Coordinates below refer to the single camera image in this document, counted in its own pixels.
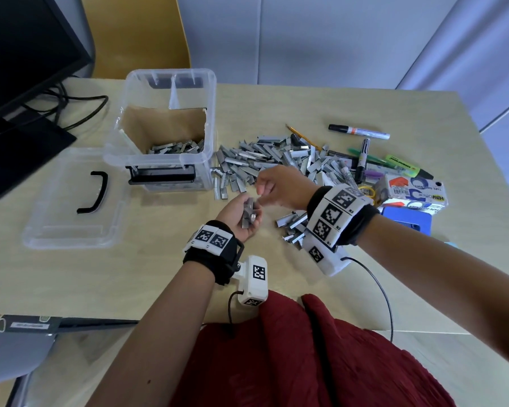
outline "tape dispenser box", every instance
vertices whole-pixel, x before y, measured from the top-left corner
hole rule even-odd
[[[374,190],[375,205],[379,210],[393,205],[434,215],[448,206],[445,187],[437,180],[385,174],[375,184]]]

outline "monitor stand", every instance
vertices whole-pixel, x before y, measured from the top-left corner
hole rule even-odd
[[[47,118],[22,125],[37,116],[26,110],[9,121],[0,119],[4,132],[0,134],[0,198],[76,140]]]

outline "wooden chair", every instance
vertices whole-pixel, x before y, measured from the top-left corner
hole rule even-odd
[[[190,68],[177,0],[82,0],[94,39],[93,77],[140,68]]]

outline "red clothing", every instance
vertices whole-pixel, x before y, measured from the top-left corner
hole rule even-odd
[[[302,301],[271,291],[258,318],[206,326],[170,405],[454,406],[407,351]]]

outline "orange pencil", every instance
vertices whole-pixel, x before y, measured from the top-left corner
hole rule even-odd
[[[321,148],[313,143],[309,138],[307,138],[306,136],[300,134],[296,129],[293,129],[291,126],[289,126],[288,124],[285,124],[286,128],[291,130],[294,134],[296,134],[297,136],[303,138],[305,141],[307,141],[308,143],[310,143],[312,146],[314,146],[317,150],[321,150]]]

